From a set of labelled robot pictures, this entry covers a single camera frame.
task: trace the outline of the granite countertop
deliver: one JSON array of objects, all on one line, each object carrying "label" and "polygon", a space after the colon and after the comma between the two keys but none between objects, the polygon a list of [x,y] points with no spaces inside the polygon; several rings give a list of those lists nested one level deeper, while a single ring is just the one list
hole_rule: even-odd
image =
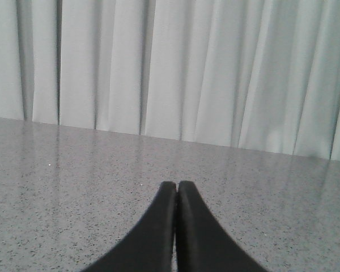
[{"label": "granite countertop", "polygon": [[0,272],[80,271],[192,180],[271,271],[340,271],[340,161],[0,118]]}]

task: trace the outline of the white curtain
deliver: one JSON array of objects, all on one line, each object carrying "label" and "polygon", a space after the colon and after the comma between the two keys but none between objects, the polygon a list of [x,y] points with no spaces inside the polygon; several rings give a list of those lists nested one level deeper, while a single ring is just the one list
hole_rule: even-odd
[{"label": "white curtain", "polygon": [[0,0],[0,117],[340,160],[340,0]]}]

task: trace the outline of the table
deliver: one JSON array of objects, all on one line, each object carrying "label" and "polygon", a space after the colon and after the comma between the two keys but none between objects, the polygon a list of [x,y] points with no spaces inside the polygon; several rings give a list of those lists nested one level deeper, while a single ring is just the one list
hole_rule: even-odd
[{"label": "table", "polygon": [[340,161],[0,118],[0,272],[80,271],[165,180],[267,269],[340,271]]}]

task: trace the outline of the black object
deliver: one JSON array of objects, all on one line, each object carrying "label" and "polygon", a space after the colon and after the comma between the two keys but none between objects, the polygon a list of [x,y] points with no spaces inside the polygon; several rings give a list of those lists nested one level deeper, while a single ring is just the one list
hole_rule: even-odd
[{"label": "black object", "polygon": [[82,272],[170,272],[175,200],[175,183],[161,183],[137,225],[112,250]]},{"label": "black object", "polygon": [[178,188],[176,252],[179,272],[266,272],[222,229],[195,184]]}]

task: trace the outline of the curtain fold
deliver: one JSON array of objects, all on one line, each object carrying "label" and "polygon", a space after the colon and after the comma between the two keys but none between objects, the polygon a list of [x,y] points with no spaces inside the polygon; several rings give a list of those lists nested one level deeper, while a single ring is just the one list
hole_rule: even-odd
[{"label": "curtain fold", "polygon": [[0,117],[340,160],[340,1],[0,0]]}]

